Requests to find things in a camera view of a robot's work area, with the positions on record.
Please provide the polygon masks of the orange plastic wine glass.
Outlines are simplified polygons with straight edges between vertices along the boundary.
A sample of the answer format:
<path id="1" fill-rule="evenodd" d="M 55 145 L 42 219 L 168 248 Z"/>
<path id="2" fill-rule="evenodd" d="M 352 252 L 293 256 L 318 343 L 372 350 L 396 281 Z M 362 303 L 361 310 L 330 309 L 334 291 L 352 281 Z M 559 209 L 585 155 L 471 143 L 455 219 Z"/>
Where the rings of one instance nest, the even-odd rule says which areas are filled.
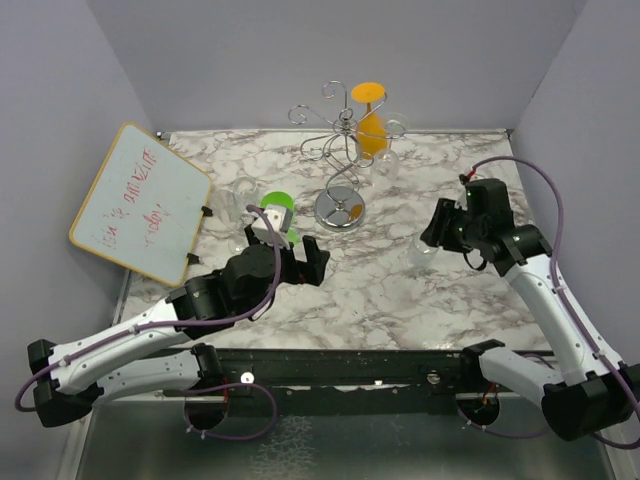
<path id="1" fill-rule="evenodd" d="M 366 107 L 363 117 L 358 122 L 356 138 L 365 160 L 373 160 L 380 150 L 388 146 L 386 131 L 376 111 L 387 99 L 385 87 L 376 82 L 364 82 L 356 85 L 351 96 L 354 102 Z"/>

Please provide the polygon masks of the green plastic wine glass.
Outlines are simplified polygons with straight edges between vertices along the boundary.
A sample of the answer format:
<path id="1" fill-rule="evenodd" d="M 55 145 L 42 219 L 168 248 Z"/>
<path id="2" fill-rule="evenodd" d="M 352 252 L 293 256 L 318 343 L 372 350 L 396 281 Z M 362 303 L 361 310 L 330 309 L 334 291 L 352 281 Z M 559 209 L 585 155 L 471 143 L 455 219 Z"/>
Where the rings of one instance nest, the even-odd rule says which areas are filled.
<path id="1" fill-rule="evenodd" d="M 276 205 L 276 206 L 287 208 L 292 214 L 292 218 L 291 218 L 291 222 L 290 222 L 290 226 L 288 227 L 288 230 L 289 229 L 295 230 L 293 228 L 294 217 L 295 217 L 294 199 L 288 193 L 284 191 L 268 192 L 266 195 L 263 196 L 260 202 L 260 207 L 265 208 L 269 205 Z"/>

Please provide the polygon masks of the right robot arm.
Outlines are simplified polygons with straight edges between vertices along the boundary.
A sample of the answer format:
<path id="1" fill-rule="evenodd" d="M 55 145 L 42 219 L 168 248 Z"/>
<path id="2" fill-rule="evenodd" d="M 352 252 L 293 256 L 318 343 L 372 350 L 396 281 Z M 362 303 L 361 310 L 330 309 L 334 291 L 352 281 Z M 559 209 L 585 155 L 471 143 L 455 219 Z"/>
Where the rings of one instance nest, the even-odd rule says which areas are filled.
<path id="1" fill-rule="evenodd" d="M 524 301 L 558 367 L 488 340 L 462 351 L 461 383 L 472 391 L 491 384 L 512 390 L 538 406 L 566 441 L 628 420 L 638 406 L 639 368 L 610 348 L 577 305 L 549 242 L 536 226 L 516 224 L 504 182 L 471 180 L 464 197 L 438 200 L 421 241 L 462 255 L 478 251 Z"/>

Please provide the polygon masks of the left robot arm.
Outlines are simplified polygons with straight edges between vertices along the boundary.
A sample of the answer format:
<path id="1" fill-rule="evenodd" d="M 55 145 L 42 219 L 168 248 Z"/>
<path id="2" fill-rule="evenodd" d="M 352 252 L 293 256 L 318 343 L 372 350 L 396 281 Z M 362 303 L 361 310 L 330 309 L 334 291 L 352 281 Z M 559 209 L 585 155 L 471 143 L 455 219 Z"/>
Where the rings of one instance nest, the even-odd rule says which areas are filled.
<path id="1" fill-rule="evenodd" d="M 226 265 L 196 276 L 143 313 L 84 339 L 27 347 L 31 411 L 45 428 L 70 424 L 100 403 L 151 390 L 214 392 L 223 378 L 211 348 L 180 345 L 258 319 L 282 284 L 318 287 L 330 254 L 304 236 L 305 259 L 253 232 Z"/>

